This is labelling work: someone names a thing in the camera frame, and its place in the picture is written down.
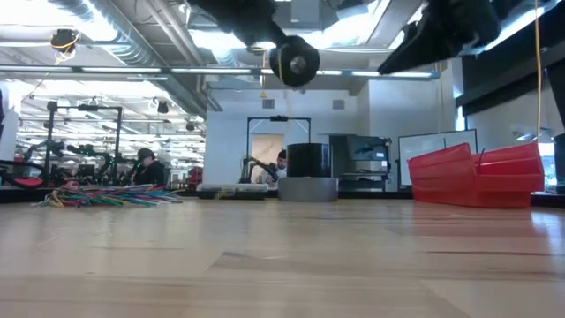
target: person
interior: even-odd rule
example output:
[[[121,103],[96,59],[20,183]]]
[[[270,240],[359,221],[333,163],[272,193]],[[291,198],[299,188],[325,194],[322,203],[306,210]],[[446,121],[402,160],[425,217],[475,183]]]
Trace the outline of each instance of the person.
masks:
[[[286,178],[286,150],[281,150],[281,152],[279,152],[279,155],[276,157],[276,175],[278,176],[278,179],[281,178]],[[259,177],[258,177],[258,182],[260,184],[266,184],[269,186],[269,188],[272,189],[276,189],[277,188],[277,181],[273,180],[273,177],[271,177],[270,174],[268,174],[268,172],[263,171]]]
[[[136,185],[165,186],[165,166],[155,160],[155,153],[151,149],[140,149],[138,160],[141,165],[135,174]]]

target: stacked red bins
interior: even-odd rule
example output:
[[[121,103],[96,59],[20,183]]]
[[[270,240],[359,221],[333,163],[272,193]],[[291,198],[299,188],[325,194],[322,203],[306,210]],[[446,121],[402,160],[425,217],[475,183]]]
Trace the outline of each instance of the stacked red bins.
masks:
[[[469,144],[408,161],[417,201],[477,208],[526,208],[543,191],[544,169],[536,143],[472,155]]]

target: wire bundle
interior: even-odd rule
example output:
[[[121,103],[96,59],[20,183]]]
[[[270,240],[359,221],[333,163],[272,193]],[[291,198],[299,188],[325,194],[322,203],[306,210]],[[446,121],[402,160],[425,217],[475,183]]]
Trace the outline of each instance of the wire bundle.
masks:
[[[92,206],[115,206],[122,207],[127,204],[136,204],[146,207],[154,207],[159,202],[177,202],[179,196],[177,191],[169,192],[164,187],[153,187],[152,185],[133,186],[84,186],[70,187],[62,186],[53,190],[45,196],[45,200],[39,203],[47,207],[92,207]]]

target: wooden tabletop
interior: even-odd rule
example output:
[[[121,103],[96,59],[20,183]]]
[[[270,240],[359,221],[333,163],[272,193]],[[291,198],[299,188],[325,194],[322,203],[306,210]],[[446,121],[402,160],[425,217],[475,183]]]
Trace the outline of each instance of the wooden tabletop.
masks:
[[[413,201],[0,206],[0,316],[565,313],[565,215]]]

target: metal rack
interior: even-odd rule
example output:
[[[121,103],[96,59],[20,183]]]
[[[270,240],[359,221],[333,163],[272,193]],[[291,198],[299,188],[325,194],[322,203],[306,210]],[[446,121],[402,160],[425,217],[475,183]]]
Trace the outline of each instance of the metal rack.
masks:
[[[54,127],[54,122],[55,122],[55,113],[58,110],[69,110],[69,109],[73,109],[73,110],[79,110],[79,111],[98,111],[99,109],[105,109],[105,110],[116,110],[117,111],[117,127],[116,127],[116,148],[114,149],[114,158],[118,158],[120,156],[119,153],[119,148],[120,148],[120,131],[122,129],[122,117],[124,114],[124,109],[122,107],[119,106],[109,106],[109,107],[100,107],[97,105],[79,105],[79,106],[59,106],[57,104],[57,102],[48,102],[47,103],[47,110],[49,111],[49,125],[48,125],[48,130],[47,130],[47,142],[50,143],[52,141],[52,137],[53,137],[53,127]],[[49,182],[49,172],[50,172],[50,156],[51,156],[51,150],[49,149],[49,147],[47,147],[47,150],[45,152],[45,171],[46,173],[46,177],[45,177],[45,182]],[[112,166],[112,183],[114,185],[118,184],[118,180],[117,180],[117,160],[114,161],[114,164]]]

